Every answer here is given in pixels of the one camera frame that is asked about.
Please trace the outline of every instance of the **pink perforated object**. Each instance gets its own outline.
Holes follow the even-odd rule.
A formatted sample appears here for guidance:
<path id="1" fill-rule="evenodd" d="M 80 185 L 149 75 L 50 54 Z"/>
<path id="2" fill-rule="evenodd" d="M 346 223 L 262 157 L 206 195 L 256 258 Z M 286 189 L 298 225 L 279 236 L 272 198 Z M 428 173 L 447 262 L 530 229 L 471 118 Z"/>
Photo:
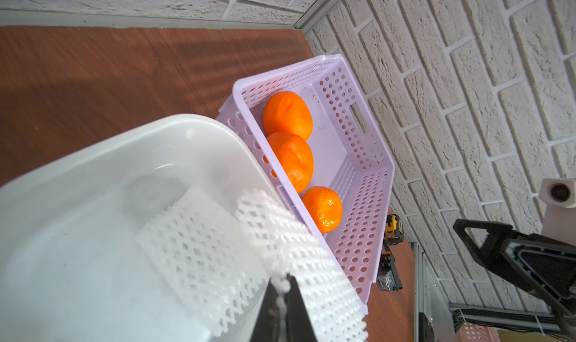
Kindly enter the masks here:
<path id="1" fill-rule="evenodd" d="M 314 174 L 309 187 L 329 187 L 342 199 L 342 222 L 326 235 L 316 227 L 266 141 L 264 107 L 282 91 L 299 94 L 312 114 L 314 128 L 307 143 L 314 155 Z M 246 143 L 288 209 L 332 251 L 366 303 L 376 281 L 394 164 L 345 59 L 318 56 L 239 79 L 219 112 L 217 120 Z"/>

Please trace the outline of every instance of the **basket handle slot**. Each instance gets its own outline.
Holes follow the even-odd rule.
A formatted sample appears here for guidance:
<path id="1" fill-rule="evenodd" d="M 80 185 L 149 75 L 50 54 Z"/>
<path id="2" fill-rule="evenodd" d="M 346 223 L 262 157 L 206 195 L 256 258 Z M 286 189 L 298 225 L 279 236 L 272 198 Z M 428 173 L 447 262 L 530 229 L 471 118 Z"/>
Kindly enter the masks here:
<path id="1" fill-rule="evenodd" d="M 349 109 L 350 114 L 352 114 L 352 118 L 354 119 L 354 122 L 356 122 L 356 126 L 358 126 L 358 130 L 360 130 L 362 134 L 370 132 L 370 128 L 368 128 L 368 123 L 366 122 L 364 115 L 360 111 L 360 107 L 358 106 L 358 104 L 356 104 L 356 102 L 352 103 Z"/>

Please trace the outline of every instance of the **white plastic tub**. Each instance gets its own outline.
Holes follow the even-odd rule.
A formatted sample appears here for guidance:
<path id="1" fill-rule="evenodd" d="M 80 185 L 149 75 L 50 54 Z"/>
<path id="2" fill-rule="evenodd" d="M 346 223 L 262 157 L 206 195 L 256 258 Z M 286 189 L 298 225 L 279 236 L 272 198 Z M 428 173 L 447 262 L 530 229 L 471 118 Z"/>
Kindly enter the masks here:
<path id="1" fill-rule="evenodd" d="M 152 122 L 3 186 L 0 340 L 247 339 L 257 296 L 230 333 L 212 338 L 135 241 L 193 184 L 232 213 L 245 188 L 280 201 L 240 138 L 199 115 Z"/>

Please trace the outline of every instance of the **lavender plastic basket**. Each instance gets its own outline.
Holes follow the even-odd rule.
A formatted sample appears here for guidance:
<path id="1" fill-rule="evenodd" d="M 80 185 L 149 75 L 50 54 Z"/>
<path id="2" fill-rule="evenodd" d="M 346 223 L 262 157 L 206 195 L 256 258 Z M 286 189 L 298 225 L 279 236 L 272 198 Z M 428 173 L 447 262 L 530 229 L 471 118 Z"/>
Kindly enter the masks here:
<path id="1" fill-rule="evenodd" d="M 281 91 L 299 94 L 314 121 L 307 140 L 314 155 L 308 188 L 329 187 L 342 199 L 342 222 L 325 235 L 266 141 L 264 106 Z M 217 120 L 248 145 L 286 206 L 333 252 L 366 303 L 371 283 L 376 281 L 394 164 L 346 60 L 341 55 L 318 56 L 239 79 L 219 112 Z"/>

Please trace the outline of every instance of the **brown tabletop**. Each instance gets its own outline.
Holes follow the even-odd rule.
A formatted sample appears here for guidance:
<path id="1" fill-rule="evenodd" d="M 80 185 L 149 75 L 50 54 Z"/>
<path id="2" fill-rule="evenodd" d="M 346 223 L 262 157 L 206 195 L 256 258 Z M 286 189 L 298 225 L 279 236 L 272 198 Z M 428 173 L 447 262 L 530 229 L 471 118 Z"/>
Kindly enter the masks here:
<path id="1" fill-rule="evenodd" d="M 215 117 L 237 79 L 311 57 L 298 30 L 0 28 L 0 185 L 165 116 Z M 392 252 L 404 290 L 373 285 L 370 341 L 413 339 L 414 256 Z"/>

